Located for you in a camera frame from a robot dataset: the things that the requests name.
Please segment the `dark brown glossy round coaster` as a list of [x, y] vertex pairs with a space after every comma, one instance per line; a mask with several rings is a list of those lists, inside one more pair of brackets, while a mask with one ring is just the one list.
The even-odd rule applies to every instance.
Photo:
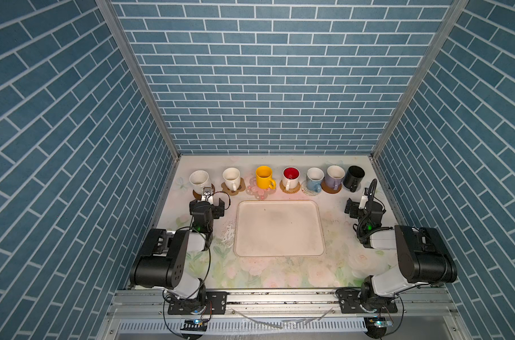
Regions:
[[[213, 188], [214, 194], [215, 194], [216, 190], [215, 190], [214, 185], [212, 184], [210, 186]], [[202, 199], [202, 191], [203, 191], [204, 187], [205, 186], [194, 186], [194, 190], [192, 191], [192, 194], [195, 197], [195, 199], [197, 199], [198, 201], [201, 201], [201, 199]]]

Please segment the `white mug top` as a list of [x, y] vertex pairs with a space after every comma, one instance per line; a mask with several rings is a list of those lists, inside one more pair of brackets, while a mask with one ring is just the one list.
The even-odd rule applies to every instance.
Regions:
[[192, 184], [194, 192], [198, 195], [202, 195], [205, 188], [212, 187], [210, 176], [205, 170], [194, 171], [189, 177], [189, 182]]

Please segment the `brown paw shaped coaster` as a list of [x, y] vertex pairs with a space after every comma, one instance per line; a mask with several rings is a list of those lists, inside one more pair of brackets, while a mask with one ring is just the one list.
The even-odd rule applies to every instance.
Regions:
[[246, 190], [246, 184], [243, 178], [235, 180], [226, 180], [221, 184], [222, 190], [226, 191], [230, 196], [236, 196]]

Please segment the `black mug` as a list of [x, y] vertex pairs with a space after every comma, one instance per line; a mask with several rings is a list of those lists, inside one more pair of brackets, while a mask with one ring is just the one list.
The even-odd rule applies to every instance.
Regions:
[[350, 166], [345, 174], [343, 186], [348, 189], [348, 191], [355, 193], [364, 177], [365, 171], [363, 168]]

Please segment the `purple handle white mug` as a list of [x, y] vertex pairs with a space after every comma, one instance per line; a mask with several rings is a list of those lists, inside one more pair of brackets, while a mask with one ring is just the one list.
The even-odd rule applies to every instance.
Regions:
[[331, 165], [326, 171], [325, 184], [331, 191], [338, 192], [342, 187], [344, 178], [344, 169], [338, 165]]

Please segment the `pink flower coaster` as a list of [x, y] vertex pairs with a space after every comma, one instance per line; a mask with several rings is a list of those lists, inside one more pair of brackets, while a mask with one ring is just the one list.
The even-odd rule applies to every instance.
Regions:
[[256, 178], [251, 177], [249, 181], [249, 185], [246, 188], [246, 193], [248, 195], [253, 196], [255, 199], [259, 201], [264, 201], [267, 197], [273, 195], [276, 192], [275, 189], [267, 188], [262, 189], [257, 186]]

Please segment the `light blue mug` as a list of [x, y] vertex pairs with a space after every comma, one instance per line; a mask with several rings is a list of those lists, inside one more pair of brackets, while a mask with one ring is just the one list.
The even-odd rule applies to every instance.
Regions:
[[324, 180], [324, 172], [318, 167], [311, 167], [307, 171], [307, 189], [313, 193], [320, 193]]

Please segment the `yellow mug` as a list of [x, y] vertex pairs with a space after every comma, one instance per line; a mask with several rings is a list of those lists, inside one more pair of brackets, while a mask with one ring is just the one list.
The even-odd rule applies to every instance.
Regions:
[[275, 190], [276, 181], [273, 179], [273, 170], [268, 166], [261, 166], [256, 169], [256, 184], [264, 190]]

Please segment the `beige serving tray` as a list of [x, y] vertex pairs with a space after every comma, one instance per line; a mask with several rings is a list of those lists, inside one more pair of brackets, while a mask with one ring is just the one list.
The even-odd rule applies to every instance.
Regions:
[[314, 201], [243, 201], [238, 205], [234, 252], [239, 257], [313, 257], [325, 253]]

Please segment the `red inside white mug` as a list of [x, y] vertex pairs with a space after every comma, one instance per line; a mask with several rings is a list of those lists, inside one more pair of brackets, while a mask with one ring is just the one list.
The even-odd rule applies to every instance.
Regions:
[[284, 169], [282, 185], [287, 192], [294, 191], [299, 186], [300, 171], [295, 167], [287, 167]]

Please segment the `brown wooden round coaster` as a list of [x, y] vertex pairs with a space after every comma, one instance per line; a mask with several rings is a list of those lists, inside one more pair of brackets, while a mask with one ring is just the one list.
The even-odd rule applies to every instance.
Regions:
[[337, 189], [333, 189], [333, 188], [330, 188], [329, 186], [327, 186], [325, 181], [323, 181], [321, 183], [321, 189], [323, 191], [325, 191], [327, 194], [338, 194], [342, 189], [342, 185], [340, 185]]

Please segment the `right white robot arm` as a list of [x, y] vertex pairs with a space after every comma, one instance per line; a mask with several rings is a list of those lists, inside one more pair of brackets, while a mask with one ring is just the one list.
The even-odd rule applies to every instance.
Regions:
[[349, 199], [345, 213], [358, 221], [353, 229], [362, 246], [395, 250], [397, 254], [397, 265], [364, 280], [359, 294], [362, 304], [388, 303], [415, 287], [456, 281], [457, 267], [437, 229], [384, 227], [385, 209], [369, 195], [364, 195], [361, 202]]

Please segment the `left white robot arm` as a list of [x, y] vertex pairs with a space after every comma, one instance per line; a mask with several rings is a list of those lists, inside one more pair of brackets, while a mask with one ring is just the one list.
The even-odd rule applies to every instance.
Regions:
[[185, 272], [187, 252], [210, 250], [214, 221], [225, 214], [225, 202], [213, 199], [193, 200], [189, 212], [193, 217], [190, 226], [168, 232], [152, 229], [148, 232], [131, 267], [129, 280], [132, 286], [163, 288], [171, 294], [171, 302], [205, 304], [206, 288], [203, 279]]

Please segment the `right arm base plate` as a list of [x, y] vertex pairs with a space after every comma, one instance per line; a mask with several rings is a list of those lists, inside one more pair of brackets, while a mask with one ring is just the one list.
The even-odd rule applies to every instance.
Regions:
[[359, 289], [339, 288], [335, 291], [343, 314], [397, 313], [393, 297], [380, 297], [374, 293], [362, 293]]

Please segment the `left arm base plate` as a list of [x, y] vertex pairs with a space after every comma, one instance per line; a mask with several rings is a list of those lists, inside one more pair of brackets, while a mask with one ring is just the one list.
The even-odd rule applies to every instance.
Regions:
[[197, 294], [193, 299], [166, 297], [170, 315], [224, 315], [228, 293], [226, 291], [209, 291]]

